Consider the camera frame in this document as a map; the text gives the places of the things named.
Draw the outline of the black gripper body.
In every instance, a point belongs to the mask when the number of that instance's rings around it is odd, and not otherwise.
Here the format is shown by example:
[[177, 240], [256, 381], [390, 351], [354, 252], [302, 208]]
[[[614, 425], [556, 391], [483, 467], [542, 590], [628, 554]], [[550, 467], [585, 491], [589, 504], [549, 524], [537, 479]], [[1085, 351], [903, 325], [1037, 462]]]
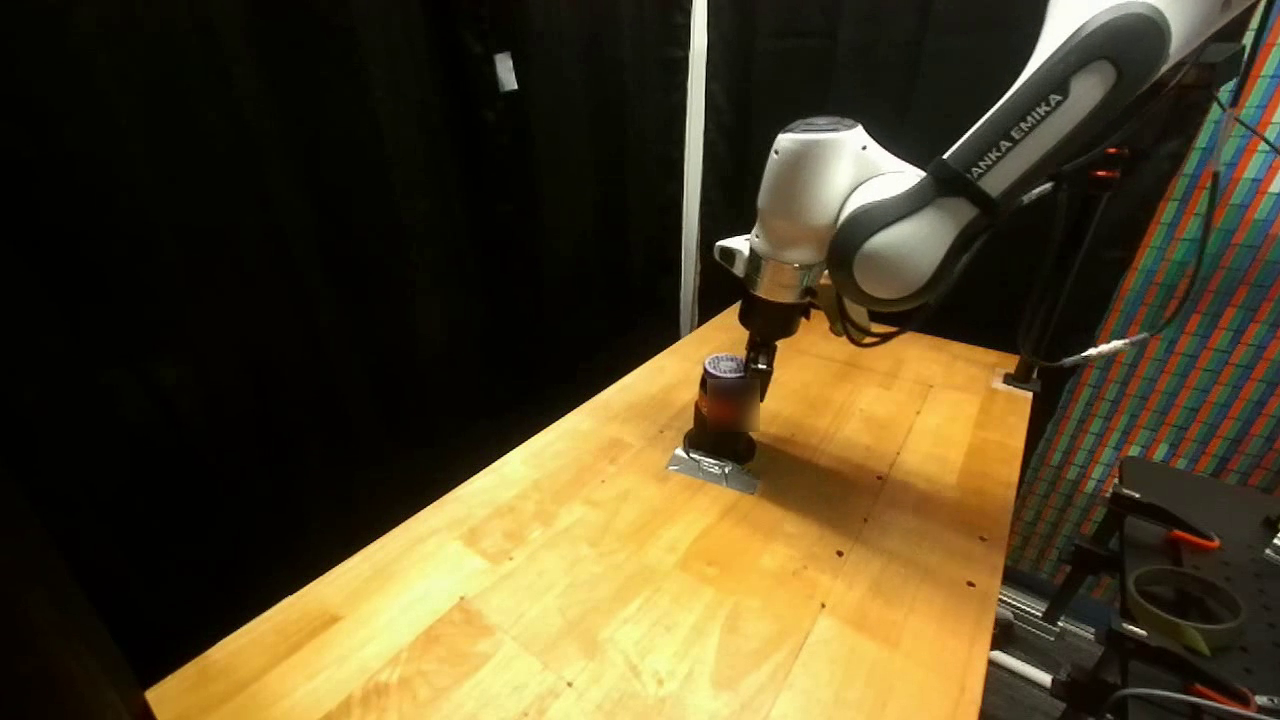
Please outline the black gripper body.
[[799, 326], [805, 305], [773, 305], [748, 295], [739, 305], [739, 325], [748, 332], [745, 349], [745, 396], [762, 398], [773, 383], [776, 345]]

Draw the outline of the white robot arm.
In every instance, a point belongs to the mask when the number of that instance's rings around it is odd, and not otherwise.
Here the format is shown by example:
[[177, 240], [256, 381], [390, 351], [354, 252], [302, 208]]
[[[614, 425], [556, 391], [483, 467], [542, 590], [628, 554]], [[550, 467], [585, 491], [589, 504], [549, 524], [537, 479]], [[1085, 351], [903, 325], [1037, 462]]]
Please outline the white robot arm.
[[928, 308], [1017, 195], [1100, 143], [1253, 4], [1047, 0], [1020, 76], [925, 169], [860, 121], [786, 124], [762, 159], [755, 224], [714, 245], [714, 260], [745, 280], [745, 398], [762, 398], [776, 345], [796, 332], [821, 280], [832, 280], [842, 325]]

